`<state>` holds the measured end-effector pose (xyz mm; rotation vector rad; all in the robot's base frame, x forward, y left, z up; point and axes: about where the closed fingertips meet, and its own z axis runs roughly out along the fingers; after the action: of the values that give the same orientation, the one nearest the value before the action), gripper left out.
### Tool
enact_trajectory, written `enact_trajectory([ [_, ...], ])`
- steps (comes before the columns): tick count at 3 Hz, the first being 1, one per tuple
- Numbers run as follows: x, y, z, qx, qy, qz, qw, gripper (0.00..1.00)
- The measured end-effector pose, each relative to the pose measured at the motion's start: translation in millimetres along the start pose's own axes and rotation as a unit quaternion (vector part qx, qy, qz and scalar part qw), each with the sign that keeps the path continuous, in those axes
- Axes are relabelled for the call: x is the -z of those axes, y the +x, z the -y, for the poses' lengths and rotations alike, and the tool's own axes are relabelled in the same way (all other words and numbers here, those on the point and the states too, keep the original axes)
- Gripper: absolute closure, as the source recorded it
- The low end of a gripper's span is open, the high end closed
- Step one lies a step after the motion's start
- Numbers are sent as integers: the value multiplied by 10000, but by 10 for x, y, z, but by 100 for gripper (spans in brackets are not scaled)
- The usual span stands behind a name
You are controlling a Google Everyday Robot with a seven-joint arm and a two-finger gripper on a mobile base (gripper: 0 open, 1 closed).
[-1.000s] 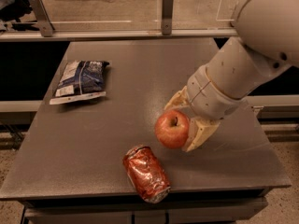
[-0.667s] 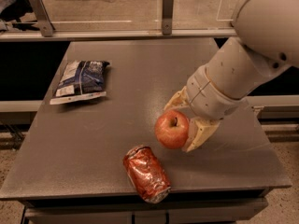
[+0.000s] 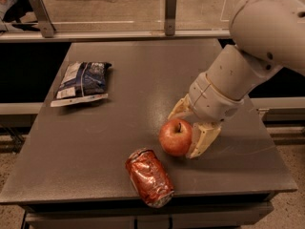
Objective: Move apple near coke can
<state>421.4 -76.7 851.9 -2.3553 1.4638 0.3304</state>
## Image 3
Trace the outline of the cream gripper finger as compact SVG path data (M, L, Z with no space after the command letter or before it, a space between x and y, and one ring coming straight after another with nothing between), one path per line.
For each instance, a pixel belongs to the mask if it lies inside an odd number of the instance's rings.
M173 107L172 111L168 115L168 119L185 118L193 114L193 110L190 104L189 95L186 94L183 98L180 98Z
M187 158L201 156L212 145L221 131L215 123L194 123L192 127L192 144L186 154Z

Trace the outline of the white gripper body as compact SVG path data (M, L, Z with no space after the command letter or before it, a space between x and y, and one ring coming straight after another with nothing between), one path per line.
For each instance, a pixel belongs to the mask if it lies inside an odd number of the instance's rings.
M189 88L189 102L194 114L204 122L220 123L232 118L244 100L231 100L221 94L201 73Z

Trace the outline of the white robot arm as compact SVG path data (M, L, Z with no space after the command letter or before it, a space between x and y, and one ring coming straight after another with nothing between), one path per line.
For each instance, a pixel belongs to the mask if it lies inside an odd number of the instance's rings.
M169 118L192 116L188 158L201 156L221 126L256 86L286 67L304 73L305 4L299 0L240 0L229 22L232 45L198 75Z

